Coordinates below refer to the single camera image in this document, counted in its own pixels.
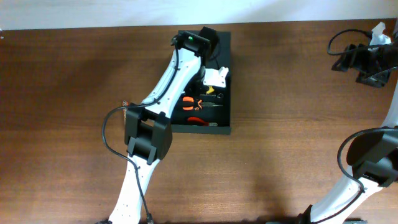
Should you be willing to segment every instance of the yellow object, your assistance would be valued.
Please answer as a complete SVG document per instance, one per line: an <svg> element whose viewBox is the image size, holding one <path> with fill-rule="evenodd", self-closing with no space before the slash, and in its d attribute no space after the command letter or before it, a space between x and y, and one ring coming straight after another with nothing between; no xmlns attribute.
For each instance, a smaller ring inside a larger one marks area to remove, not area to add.
<svg viewBox="0 0 398 224"><path fill-rule="evenodd" d="M206 94L210 94L210 93L213 93L213 92L214 92L213 87L209 86L209 90L207 90Z"/></svg>

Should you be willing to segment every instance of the white backdrop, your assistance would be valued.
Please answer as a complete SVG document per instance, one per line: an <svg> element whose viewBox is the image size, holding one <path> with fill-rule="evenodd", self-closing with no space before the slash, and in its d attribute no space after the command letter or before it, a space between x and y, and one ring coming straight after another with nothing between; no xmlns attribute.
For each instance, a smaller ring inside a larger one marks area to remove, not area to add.
<svg viewBox="0 0 398 224"><path fill-rule="evenodd" d="M0 28L378 19L398 0L0 0Z"/></svg>

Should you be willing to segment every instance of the brown table surface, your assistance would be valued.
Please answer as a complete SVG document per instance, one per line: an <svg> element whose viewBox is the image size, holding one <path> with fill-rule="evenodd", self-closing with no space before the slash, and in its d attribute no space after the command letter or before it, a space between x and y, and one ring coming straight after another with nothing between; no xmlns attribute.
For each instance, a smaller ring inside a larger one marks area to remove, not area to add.
<svg viewBox="0 0 398 224"><path fill-rule="evenodd" d="M395 20L383 19L391 33ZM296 216L341 177L336 152L360 129L380 126L397 73L385 88L332 72L326 44L347 28L380 20L210 26L232 32L230 136L174 134L146 199L158 222L239 222ZM105 114L140 102L163 74L179 29L113 27L4 31L0 39L0 221L94 223L118 199L126 161L101 141ZM366 43L358 34L334 50ZM122 114L109 120L110 145L124 152ZM398 185L352 217L398 219Z"/></svg>

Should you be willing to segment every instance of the wooden tabletop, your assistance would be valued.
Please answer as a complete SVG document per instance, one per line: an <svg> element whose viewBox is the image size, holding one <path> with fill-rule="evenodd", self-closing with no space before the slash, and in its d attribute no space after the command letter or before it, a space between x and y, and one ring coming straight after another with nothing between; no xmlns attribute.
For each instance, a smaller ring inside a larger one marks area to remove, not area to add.
<svg viewBox="0 0 398 224"><path fill-rule="evenodd" d="M385 20L391 33L395 20ZM296 216L341 177L350 134L381 125L397 81L382 89L332 72L329 39L380 20L212 25L231 31L232 135L174 134L146 199L157 222L239 222ZM163 74L179 29L113 27L4 31L0 39L0 221L94 223L118 199L126 161L101 141L105 114L141 102ZM358 34L334 50L366 43ZM107 127L124 152L123 116ZM398 219L398 185L352 217Z"/></svg>

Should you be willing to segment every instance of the black box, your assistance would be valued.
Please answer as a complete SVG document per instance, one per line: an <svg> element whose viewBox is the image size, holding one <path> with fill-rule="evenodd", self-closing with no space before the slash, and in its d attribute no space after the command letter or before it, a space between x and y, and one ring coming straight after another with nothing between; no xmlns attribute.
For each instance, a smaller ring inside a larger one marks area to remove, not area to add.
<svg viewBox="0 0 398 224"><path fill-rule="evenodd" d="M218 69L220 67L229 68L226 76L226 88L213 87L215 94L223 94L222 98L215 96L198 96L203 101L210 101L224 106L204 107L202 110L185 111L182 109L182 96L177 103L171 117L172 131L174 133L198 133L198 134L231 134L231 33L217 32L220 44L216 46L212 56L219 56L206 65L207 68ZM217 126L199 126L188 123L189 117L197 117L206 122L217 123Z"/></svg>

